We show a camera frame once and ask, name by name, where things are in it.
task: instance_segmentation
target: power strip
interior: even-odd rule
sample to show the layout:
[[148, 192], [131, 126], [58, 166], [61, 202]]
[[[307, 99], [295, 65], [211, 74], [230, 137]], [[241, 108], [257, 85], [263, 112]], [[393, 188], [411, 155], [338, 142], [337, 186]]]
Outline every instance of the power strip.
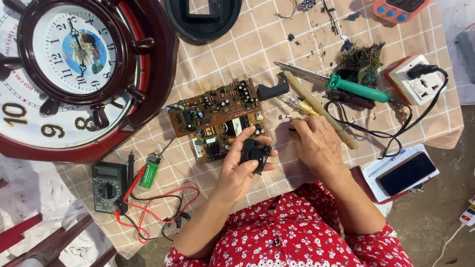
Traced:
[[460, 221], [467, 226], [472, 226], [475, 224], [475, 201], [469, 200], [469, 202], [472, 205], [460, 216]]
[[429, 102], [444, 84], [437, 73], [410, 79], [407, 72], [417, 64], [430, 65], [423, 55], [411, 56], [401, 60], [384, 75], [408, 105], [423, 105]]

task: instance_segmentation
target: white label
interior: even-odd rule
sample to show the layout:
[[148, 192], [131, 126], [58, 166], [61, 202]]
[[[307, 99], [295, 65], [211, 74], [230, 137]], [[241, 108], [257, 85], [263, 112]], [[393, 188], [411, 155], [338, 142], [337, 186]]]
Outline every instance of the white label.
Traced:
[[240, 135], [242, 132], [241, 120], [239, 118], [233, 120], [233, 127], [236, 136]]
[[216, 137], [206, 139], [206, 143], [214, 143], [216, 142]]
[[203, 156], [203, 154], [201, 154], [200, 146], [197, 145], [197, 144], [195, 144], [195, 142], [198, 141], [198, 139], [193, 138], [191, 141], [193, 142], [193, 145], [195, 145], [196, 155], [197, 155], [199, 158], [201, 158], [201, 157]]

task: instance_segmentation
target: electrical socket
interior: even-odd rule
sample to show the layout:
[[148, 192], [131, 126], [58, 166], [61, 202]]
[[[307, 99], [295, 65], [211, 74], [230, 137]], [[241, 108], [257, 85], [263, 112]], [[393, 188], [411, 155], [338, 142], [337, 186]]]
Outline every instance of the electrical socket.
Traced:
[[417, 64], [430, 65], [423, 55], [411, 56], [401, 60], [385, 74], [387, 80], [408, 105], [423, 105], [429, 102], [444, 84], [437, 72], [411, 80], [408, 77], [408, 71]]

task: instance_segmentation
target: black power cord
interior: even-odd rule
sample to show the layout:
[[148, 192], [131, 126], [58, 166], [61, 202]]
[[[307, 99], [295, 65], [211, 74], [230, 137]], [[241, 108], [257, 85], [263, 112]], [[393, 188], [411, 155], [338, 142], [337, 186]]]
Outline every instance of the black power cord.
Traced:
[[[432, 102], [430, 103], [430, 105], [427, 107], [427, 109], [421, 114], [421, 116], [419, 118], [417, 118], [413, 123], [411, 123], [411, 120], [412, 120], [412, 116], [413, 116], [413, 112], [412, 112], [412, 109], [409, 105], [405, 104], [405, 103], [400, 103], [400, 102], [397, 102], [393, 99], [390, 99], [388, 101], [388, 103], [393, 103], [393, 104], [399, 104], [399, 105], [403, 105], [405, 107], [407, 107], [409, 109], [409, 115], [407, 117], [407, 120], [406, 122], [403, 124], [403, 126], [401, 127], [401, 129], [395, 133], [395, 134], [390, 134], [390, 133], [386, 133], [386, 132], [381, 132], [381, 131], [372, 131], [372, 130], [368, 130], [362, 126], [359, 126], [357, 124], [354, 124], [354, 123], [351, 123], [349, 122], [348, 120], [348, 117], [346, 115], [346, 112], [345, 112], [345, 109], [343, 108], [343, 105], [336, 101], [336, 100], [332, 100], [330, 102], [328, 102], [327, 104], [325, 104], [325, 110], [328, 112], [328, 107], [330, 104], [334, 104], [336, 106], [338, 106], [339, 108], [341, 108], [341, 111], [342, 111], [342, 114], [343, 114], [343, 118], [344, 120], [340, 120], [340, 119], [337, 119], [335, 117], [333, 117], [331, 114], [330, 116], [333, 117], [333, 119], [335, 119], [335, 121], [341, 123], [341, 124], [344, 124], [344, 125], [348, 125], [350, 126], [351, 128], [357, 130], [357, 131], [360, 131], [360, 132], [364, 132], [364, 133], [368, 133], [368, 134], [371, 134], [373, 136], [376, 136], [376, 137], [379, 137], [379, 138], [391, 138], [391, 140], [389, 141], [388, 145], [386, 146], [386, 149], [384, 150], [383, 152], [383, 155], [380, 159], [383, 159], [385, 157], [394, 157], [394, 156], [397, 156], [399, 155], [399, 153], [401, 153], [402, 151], [402, 144], [401, 142], [399, 141], [398, 139], [398, 136], [400, 136], [401, 134], [407, 132], [408, 130], [410, 130], [412, 127], [414, 127], [416, 124], [418, 124], [422, 119], [424, 119], [424, 117], [427, 116], [427, 114], [429, 114], [429, 112], [432, 110], [432, 108], [434, 108], [434, 106], [436, 105], [437, 103], [437, 100], [439, 99], [439, 96], [440, 96], [440, 93], [442, 92], [442, 90], [447, 86], [447, 83], [448, 83], [448, 74], [446, 71], [444, 71], [443, 69], [439, 68], [438, 66], [436, 65], [423, 65], [423, 64], [418, 64], [416, 66], [414, 66], [410, 71], [408, 71], [408, 76], [411, 77], [411, 79], [416, 79], [418, 77], [421, 77], [422, 75], [425, 75], [425, 74], [429, 74], [429, 73], [434, 73], [434, 72], [440, 72], [444, 75], [444, 78], [445, 78], [445, 81], [444, 81], [444, 84], [441, 86], [441, 88], [437, 91], [436, 95], [434, 96], [434, 99], [432, 99]], [[396, 141], [398, 143], [398, 146], [399, 146], [399, 150], [398, 152], [396, 152], [395, 154], [391, 154], [391, 155], [388, 155], [388, 150], [391, 146], [391, 143], [393, 141]]]

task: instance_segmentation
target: green lighter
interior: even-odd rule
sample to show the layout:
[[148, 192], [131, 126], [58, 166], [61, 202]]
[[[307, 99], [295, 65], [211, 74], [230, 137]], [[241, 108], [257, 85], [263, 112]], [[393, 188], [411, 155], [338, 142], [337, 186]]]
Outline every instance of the green lighter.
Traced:
[[145, 165], [145, 173], [140, 179], [140, 186], [147, 189], [152, 187], [153, 180], [155, 180], [155, 175], [157, 174], [158, 168], [160, 166], [160, 160], [161, 159], [157, 156], [157, 154], [150, 154], [148, 162]]

